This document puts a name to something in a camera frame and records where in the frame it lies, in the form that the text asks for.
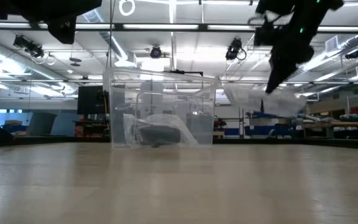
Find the floor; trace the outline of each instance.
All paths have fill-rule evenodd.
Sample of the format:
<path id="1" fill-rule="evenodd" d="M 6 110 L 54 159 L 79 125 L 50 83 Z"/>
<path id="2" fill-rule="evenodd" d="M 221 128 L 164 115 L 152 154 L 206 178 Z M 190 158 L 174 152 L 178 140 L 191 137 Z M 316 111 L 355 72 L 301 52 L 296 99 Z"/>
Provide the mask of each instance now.
<path id="1" fill-rule="evenodd" d="M 0 148 L 0 223 L 358 223 L 358 149 Z"/>

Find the transparent plastic box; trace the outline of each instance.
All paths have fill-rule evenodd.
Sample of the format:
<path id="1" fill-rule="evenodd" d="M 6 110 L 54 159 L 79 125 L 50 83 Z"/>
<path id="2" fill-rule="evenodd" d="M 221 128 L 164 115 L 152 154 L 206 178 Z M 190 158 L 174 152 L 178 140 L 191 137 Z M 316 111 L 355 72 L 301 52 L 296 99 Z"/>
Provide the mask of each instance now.
<path id="1" fill-rule="evenodd" d="M 219 79 L 198 74 L 114 68 L 109 91 L 113 147 L 211 145 L 220 85 Z"/>

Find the ceiling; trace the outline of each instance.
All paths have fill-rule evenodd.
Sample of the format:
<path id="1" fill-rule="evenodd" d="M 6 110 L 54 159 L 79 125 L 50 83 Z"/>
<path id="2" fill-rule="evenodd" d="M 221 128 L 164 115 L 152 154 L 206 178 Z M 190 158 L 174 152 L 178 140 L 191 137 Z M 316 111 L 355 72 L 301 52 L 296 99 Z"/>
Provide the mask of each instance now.
<path id="1" fill-rule="evenodd" d="M 176 23 L 217 23 L 217 24 L 244 24 L 248 18 L 254 15 L 255 7 L 239 4 L 238 1 L 204 1 L 199 6 L 194 1 L 176 0 Z M 329 26 L 358 26 L 358 1 L 347 1 L 347 6 L 337 12 L 329 11 L 322 25 Z M 129 16 L 120 13 L 119 1 L 115 1 L 113 21 L 118 22 L 154 22 L 169 23 L 170 5 L 169 1 L 150 0 L 135 1 L 135 10 Z M 110 1 L 103 0 L 99 9 L 101 17 L 106 21 L 110 13 Z M 130 3 L 123 4 L 123 10 L 129 11 Z M 10 16 L 9 21 L 25 22 L 20 16 Z M 280 19 L 284 23 L 288 18 Z M 79 16 L 78 22 L 86 22 L 83 16 Z M 15 48 L 12 43 L 16 35 L 24 35 L 28 39 L 42 44 L 43 49 L 56 58 L 53 65 L 43 63 L 43 66 L 58 75 L 68 79 L 80 79 L 88 76 L 89 79 L 101 79 L 106 68 L 108 44 L 98 32 L 80 31 L 75 34 L 73 45 L 63 45 L 46 31 L 11 31 L 0 30 L 0 46 L 31 59 L 30 55 Z M 167 58 L 160 58 L 165 70 L 170 69 L 170 56 L 172 49 L 172 37 L 170 32 L 113 32 L 112 35 L 117 43 L 126 51 L 134 52 L 139 65 L 148 58 L 147 49 L 153 45 L 159 45 Z M 210 32 L 176 32 L 177 47 L 177 69 L 189 72 L 204 72 L 206 77 L 219 77 L 222 80 L 268 80 L 270 66 L 268 63 L 270 49 L 263 47 L 253 48 L 250 33 L 210 33 Z M 312 46 L 318 55 L 325 51 L 325 42 L 334 37 L 333 34 L 318 34 L 312 40 Z M 354 35 L 339 35 L 339 40 L 346 40 Z M 228 64 L 225 59 L 227 46 L 233 38 L 240 37 L 243 45 L 251 40 L 247 46 L 247 58 L 243 61 Z M 80 58 L 80 67 L 73 67 L 69 61 L 70 57 Z M 356 60 L 342 62 L 344 66 L 351 65 Z M 339 57 L 333 57 L 321 66 L 311 69 L 318 73 L 317 77 L 340 69 Z"/>

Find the black speaker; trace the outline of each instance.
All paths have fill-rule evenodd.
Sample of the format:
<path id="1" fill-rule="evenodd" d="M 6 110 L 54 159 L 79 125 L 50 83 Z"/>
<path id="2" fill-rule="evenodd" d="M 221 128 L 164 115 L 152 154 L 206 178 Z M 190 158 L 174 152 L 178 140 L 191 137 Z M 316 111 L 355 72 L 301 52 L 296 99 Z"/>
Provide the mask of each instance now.
<path id="1" fill-rule="evenodd" d="M 102 86 L 80 86 L 78 88 L 77 114 L 105 114 L 109 100 L 103 98 Z"/>

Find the plastic bag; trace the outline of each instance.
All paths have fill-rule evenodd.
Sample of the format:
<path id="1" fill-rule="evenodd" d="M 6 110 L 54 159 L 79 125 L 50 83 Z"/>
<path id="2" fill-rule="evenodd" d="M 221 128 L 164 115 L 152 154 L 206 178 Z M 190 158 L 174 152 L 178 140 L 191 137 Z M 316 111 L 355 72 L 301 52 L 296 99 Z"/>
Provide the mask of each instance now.
<path id="1" fill-rule="evenodd" d="M 224 93 L 234 107 L 246 111 L 260 111 L 262 102 L 264 113 L 291 117 L 306 105 L 304 97 L 297 97 L 291 90 L 275 90 L 267 95 L 263 90 L 255 90 L 245 85 L 225 85 Z"/>
<path id="2" fill-rule="evenodd" d="M 124 131 L 129 146 L 159 147 L 167 144 L 198 145 L 179 116 L 153 114 L 136 120 L 131 114 L 124 114 Z"/>

